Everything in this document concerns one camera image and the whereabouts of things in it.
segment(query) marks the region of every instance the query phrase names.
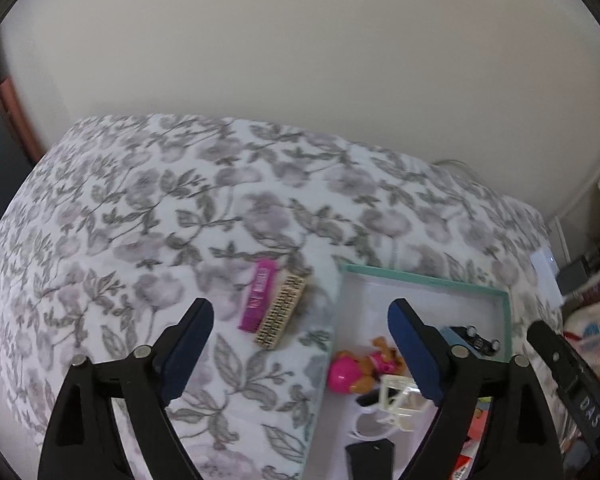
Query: toy figure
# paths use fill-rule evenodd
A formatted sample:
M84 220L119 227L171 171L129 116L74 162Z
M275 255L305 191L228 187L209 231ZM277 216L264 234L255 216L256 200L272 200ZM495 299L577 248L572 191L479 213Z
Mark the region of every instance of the toy figure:
M367 394L376 387L376 379L385 374L401 375L407 369L404 359L384 337L371 342L377 351L363 358L348 350L337 352L331 362L327 385L340 394Z

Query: floral bedsheet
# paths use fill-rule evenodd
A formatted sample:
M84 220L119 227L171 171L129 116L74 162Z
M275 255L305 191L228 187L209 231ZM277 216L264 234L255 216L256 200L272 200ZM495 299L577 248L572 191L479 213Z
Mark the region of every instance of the floral bedsheet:
M529 254L537 211L416 158L278 124L202 116L79 121L0 222L0 381L42 443L69 362L151 344L196 297L216 325L174 427L204 478L297 479L328 363L339 266L408 270L510 291L514 350L559 328ZM259 258L309 276L279 349L237 329ZM386 305L378 305L379 316ZM150 478L116 407L137 479Z

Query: pink eraser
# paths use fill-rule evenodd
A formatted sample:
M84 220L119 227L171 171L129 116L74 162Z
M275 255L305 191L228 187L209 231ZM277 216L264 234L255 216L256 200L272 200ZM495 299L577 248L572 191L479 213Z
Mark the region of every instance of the pink eraser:
M273 279L278 272L274 260L258 260L256 273L251 282L251 290L247 299L247 307L242 314L240 330L256 333L269 307L269 294Z

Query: blue gripper pad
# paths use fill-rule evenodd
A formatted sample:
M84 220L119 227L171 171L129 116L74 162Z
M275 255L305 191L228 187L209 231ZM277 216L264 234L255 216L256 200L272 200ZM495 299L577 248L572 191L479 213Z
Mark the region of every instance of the blue gripper pad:
M448 345L444 338L435 328L424 325L406 300L393 301L389 306L387 322L389 332L422 396L439 406L444 396L442 377L448 369L448 357L444 354ZM421 336L427 337L428 343L433 342L431 351Z

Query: green object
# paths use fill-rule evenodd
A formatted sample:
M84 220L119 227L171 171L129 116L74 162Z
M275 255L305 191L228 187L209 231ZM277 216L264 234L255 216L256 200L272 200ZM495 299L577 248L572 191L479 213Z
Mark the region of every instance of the green object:
M398 282L417 283L419 285L429 285L433 288L448 288L450 292L464 292L471 294L483 294L494 296L502 302L502 321L504 329L504 341L502 349L504 355L497 361L509 362L512 356L511 343L511 306L509 303L509 293L491 286L474 285L472 283L453 282L452 280L444 280L443 278L432 278L421 274L413 274L412 272L402 272L400 270L381 269L380 267L369 267L355 264L345 264L342 266L343 272L355 272L364 274L365 276L374 276L376 278L386 278L388 280L396 280Z

